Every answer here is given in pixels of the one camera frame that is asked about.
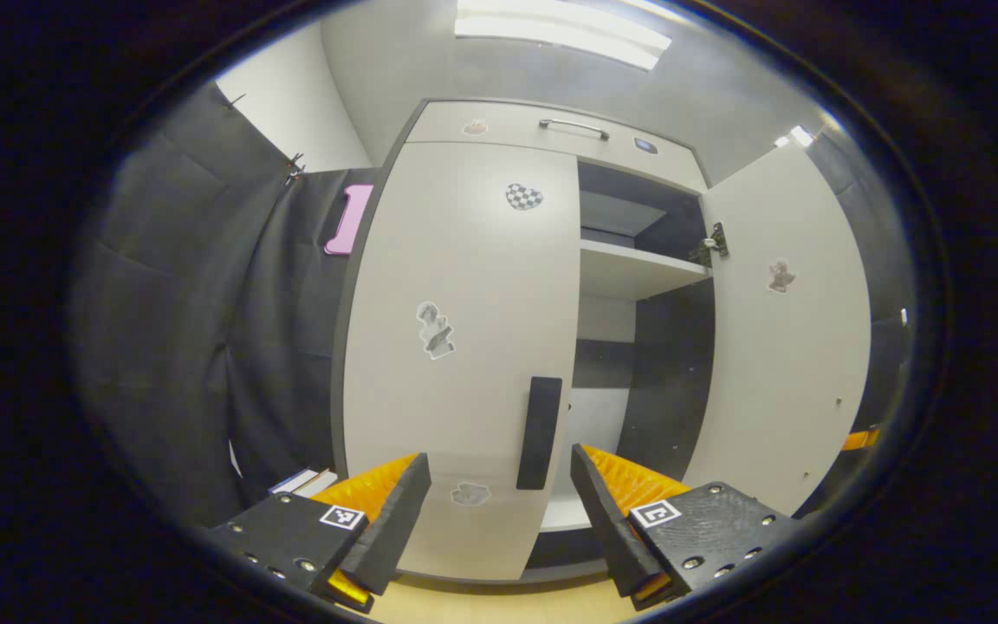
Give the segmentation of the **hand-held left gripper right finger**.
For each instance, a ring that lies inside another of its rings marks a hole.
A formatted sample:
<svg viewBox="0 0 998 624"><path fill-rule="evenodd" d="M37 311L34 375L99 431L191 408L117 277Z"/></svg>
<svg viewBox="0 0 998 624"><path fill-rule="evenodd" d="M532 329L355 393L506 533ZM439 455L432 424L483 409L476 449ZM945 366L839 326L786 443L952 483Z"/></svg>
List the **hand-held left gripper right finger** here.
<svg viewBox="0 0 998 624"><path fill-rule="evenodd" d="M572 446L570 477L607 574L637 611L749 571L799 530L728 483L689 487L586 444Z"/></svg>

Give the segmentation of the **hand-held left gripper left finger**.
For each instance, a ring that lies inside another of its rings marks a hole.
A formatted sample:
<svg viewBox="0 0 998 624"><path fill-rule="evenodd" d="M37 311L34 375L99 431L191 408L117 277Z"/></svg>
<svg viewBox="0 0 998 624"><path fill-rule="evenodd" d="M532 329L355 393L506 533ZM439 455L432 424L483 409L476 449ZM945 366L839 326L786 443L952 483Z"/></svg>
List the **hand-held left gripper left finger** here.
<svg viewBox="0 0 998 624"><path fill-rule="evenodd" d="M313 495L272 492L209 538L294 591L367 614L399 572L430 489L427 454L408 454Z"/></svg>

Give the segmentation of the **grey double-door shoe cabinet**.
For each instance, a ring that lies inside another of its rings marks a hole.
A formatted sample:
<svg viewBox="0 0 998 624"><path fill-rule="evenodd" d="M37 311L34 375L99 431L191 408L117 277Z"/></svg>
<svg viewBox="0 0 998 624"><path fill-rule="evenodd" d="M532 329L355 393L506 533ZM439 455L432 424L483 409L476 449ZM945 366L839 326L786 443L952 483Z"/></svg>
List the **grey double-door shoe cabinet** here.
<svg viewBox="0 0 998 624"><path fill-rule="evenodd" d="M575 443L792 514L862 404L862 253L797 141L709 185L688 146L615 120L427 98L355 223L330 434L349 477L427 454L398 572L597 557Z"/></svg>

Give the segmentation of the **white cabinet shelf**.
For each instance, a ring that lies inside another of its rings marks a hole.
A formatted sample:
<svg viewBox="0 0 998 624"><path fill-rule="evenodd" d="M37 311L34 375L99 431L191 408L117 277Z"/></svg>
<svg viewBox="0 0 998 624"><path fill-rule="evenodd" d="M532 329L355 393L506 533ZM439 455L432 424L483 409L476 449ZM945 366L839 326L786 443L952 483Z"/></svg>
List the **white cabinet shelf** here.
<svg viewBox="0 0 998 624"><path fill-rule="evenodd" d="M580 242L582 295L641 301L710 279L710 269L615 244Z"/></svg>

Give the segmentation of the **grey cabinet door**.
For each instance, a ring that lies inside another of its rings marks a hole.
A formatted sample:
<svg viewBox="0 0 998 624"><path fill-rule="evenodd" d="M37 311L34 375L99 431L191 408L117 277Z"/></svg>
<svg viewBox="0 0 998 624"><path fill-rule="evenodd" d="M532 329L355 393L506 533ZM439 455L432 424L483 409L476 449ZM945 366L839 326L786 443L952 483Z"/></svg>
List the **grey cabinet door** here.
<svg viewBox="0 0 998 624"><path fill-rule="evenodd" d="M577 159L407 142L373 207L343 361L349 471L427 455L399 571L518 580L558 474L577 350Z"/></svg>
<svg viewBox="0 0 998 624"><path fill-rule="evenodd" d="M862 257L807 151L779 146L701 197L716 332L683 481L728 483L784 515L842 451L862 402L871 312Z"/></svg>

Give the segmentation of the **dark blue book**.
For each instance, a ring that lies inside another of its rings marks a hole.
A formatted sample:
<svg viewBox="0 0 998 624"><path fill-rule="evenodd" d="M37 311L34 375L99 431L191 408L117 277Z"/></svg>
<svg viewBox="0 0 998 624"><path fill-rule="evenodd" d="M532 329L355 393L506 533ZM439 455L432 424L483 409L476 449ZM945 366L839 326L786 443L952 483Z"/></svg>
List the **dark blue book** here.
<svg viewBox="0 0 998 624"><path fill-rule="evenodd" d="M308 483L314 481L314 479L317 479L320 475L321 471L306 467L306 469L298 471L297 473L290 475L288 478L282 479L281 482L278 482L270 487L269 493L278 494L296 492L302 489L302 487L308 485Z"/></svg>

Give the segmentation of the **grey cabinet drawer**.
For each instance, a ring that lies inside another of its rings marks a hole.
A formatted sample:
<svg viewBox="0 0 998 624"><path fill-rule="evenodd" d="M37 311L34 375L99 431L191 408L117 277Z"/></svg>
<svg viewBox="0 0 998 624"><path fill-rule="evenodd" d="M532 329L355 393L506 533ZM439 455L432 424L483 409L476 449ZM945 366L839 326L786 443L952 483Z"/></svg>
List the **grey cabinet drawer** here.
<svg viewBox="0 0 998 624"><path fill-rule="evenodd" d="M617 121L527 103L431 100L407 134L413 142L478 142L567 153L693 194L709 183L689 147Z"/></svg>

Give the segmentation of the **black backdrop cloth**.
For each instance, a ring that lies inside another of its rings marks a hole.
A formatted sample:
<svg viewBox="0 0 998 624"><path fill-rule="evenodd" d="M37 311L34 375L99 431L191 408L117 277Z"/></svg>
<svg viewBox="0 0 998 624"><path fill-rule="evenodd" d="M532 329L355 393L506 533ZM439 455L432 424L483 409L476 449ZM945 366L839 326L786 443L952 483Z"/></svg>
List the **black backdrop cloth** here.
<svg viewBox="0 0 998 624"><path fill-rule="evenodd" d="M131 143L96 200L72 295L78 380L154 500L213 524L293 471L333 469L330 362L347 257L322 251L380 167L296 167L217 84ZM807 149L862 253L870 366L854 431L891 417L910 355L911 254L852 147ZM708 403L713 284L635 304L637 337L580 337L574 388L626 390L622 458L683 476Z"/></svg>

